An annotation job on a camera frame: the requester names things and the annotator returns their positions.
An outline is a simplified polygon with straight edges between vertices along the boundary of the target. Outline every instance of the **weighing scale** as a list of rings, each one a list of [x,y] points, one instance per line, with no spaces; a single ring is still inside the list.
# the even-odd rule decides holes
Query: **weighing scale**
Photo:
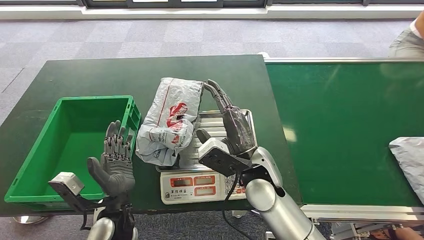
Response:
[[[241,110],[249,123],[254,143],[257,146],[252,112]],[[227,136],[220,111],[202,111],[195,129],[205,129],[211,137],[223,139]],[[179,153],[174,166],[156,166],[160,172],[160,197],[164,204],[188,204],[223,201],[230,192],[235,175],[225,177],[199,163],[198,148],[202,145],[196,135],[186,149]],[[229,200],[245,199],[245,188],[236,185]]]

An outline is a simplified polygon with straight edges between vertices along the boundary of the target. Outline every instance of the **white package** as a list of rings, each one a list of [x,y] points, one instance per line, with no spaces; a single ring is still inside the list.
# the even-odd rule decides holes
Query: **white package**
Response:
[[[135,154],[144,162],[172,166],[194,133],[203,82],[164,77],[138,130]]]
[[[409,185],[424,204],[424,137],[398,137],[388,147]]]

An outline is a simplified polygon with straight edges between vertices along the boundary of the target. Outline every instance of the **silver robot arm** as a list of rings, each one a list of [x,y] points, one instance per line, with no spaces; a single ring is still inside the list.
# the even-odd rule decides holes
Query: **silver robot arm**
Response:
[[[266,169],[272,183],[263,178],[250,180],[245,186],[246,198],[263,217],[276,239],[325,240],[283,189],[280,171],[271,154],[265,148],[258,147],[251,160],[257,168],[261,166]]]
[[[48,184],[72,207],[84,216],[81,230],[90,230],[88,240],[136,240],[138,232],[132,214],[129,191],[135,185],[131,160],[132,135],[125,137],[126,128],[119,120],[111,122],[103,141],[100,161],[87,159],[89,174],[106,196],[93,202],[81,196],[84,184],[72,172],[60,172]],[[93,226],[86,227],[87,212],[94,210]]]
[[[196,131],[203,143],[199,163],[229,177],[241,176],[246,198],[258,210],[279,240],[325,240],[314,224],[283,189],[281,173],[263,147],[256,147],[252,129],[240,108],[234,106],[220,86],[208,80],[204,89],[215,99],[226,131],[222,141],[204,129]]]

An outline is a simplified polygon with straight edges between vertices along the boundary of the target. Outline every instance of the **metal tray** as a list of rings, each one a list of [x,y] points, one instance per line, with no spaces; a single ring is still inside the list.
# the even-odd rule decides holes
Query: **metal tray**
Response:
[[[252,119],[252,112],[250,110],[242,109],[241,112],[246,116],[247,122],[253,132],[254,144],[258,146],[255,134],[255,127]],[[220,111],[201,111],[199,118],[194,124],[195,129],[205,129],[211,137],[223,139],[227,136],[224,128],[223,119]],[[156,166],[158,172],[206,172],[212,171],[199,163],[198,148],[202,145],[196,133],[194,133],[188,147],[179,153],[179,160],[173,166]]]

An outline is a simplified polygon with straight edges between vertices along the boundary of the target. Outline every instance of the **green bin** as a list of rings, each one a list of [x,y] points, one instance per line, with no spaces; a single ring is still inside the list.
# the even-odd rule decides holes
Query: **green bin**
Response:
[[[100,159],[106,129],[121,120],[125,136],[136,141],[141,115],[132,96],[84,96],[59,99],[31,151],[4,196],[36,211],[71,209],[49,186],[60,172],[75,173],[84,183],[81,195],[100,200],[105,195],[87,170],[87,158]]]

